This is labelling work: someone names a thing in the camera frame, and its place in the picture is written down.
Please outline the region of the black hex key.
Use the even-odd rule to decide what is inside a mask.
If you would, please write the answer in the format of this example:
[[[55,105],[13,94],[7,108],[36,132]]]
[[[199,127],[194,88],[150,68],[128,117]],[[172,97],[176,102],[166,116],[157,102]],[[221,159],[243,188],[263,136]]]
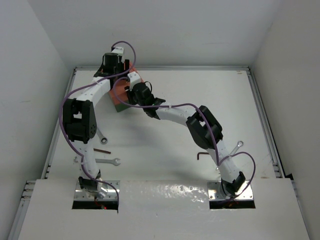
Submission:
[[[196,155],[196,160],[199,161],[200,156],[205,156],[205,155],[209,155],[209,153],[208,152],[198,152]]]

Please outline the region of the silver combination wrench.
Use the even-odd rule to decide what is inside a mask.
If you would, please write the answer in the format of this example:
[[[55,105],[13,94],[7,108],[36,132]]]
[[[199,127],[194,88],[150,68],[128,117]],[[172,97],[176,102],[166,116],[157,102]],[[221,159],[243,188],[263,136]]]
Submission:
[[[244,142],[239,140],[232,151],[228,151],[223,140],[217,144],[218,157],[215,160],[216,170],[220,171],[220,174],[226,172],[228,174],[238,172],[238,167],[232,160],[232,156],[235,155],[238,150],[244,145]]]

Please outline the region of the silver ring wrench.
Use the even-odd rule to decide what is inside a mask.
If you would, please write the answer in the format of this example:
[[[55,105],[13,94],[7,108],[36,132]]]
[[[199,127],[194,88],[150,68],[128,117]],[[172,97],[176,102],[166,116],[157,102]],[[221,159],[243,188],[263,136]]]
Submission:
[[[100,143],[102,145],[105,145],[108,143],[108,139],[103,135],[103,133],[101,132],[101,130],[99,128],[97,128],[96,134],[98,135]]]

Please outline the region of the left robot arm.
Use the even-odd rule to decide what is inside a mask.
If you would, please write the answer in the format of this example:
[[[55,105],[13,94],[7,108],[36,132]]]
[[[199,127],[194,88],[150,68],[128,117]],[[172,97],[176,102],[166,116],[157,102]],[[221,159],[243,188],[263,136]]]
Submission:
[[[104,197],[111,184],[103,182],[95,158],[93,138],[100,132],[95,106],[112,90],[114,82],[130,71],[130,61],[123,56],[122,47],[112,47],[110,52],[105,53],[100,68],[93,76],[93,82],[71,91],[71,95],[79,95],[67,95],[59,114],[59,124],[65,139],[81,157],[78,178],[80,188],[96,198]]]

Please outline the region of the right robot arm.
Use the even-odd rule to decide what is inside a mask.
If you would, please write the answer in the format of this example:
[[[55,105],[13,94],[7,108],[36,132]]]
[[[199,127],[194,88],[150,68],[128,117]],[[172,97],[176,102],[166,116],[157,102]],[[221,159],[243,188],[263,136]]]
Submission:
[[[235,165],[223,142],[223,128],[210,110],[201,105],[169,107],[164,99],[154,97],[149,87],[140,82],[124,88],[131,105],[143,107],[143,111],[157,120],[167,120],[188,128],[195,144],[206,150],[220,172],[224,194],[234,198],[245,182],[244,173]]]

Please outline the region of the dark brown hex key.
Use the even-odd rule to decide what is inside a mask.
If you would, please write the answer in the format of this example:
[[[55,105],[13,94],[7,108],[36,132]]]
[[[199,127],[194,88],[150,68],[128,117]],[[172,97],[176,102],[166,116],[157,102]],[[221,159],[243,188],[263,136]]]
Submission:
[[[110,151],[103,150],[103,149],[94,148],[93,150],[98,153],[111,154]]]

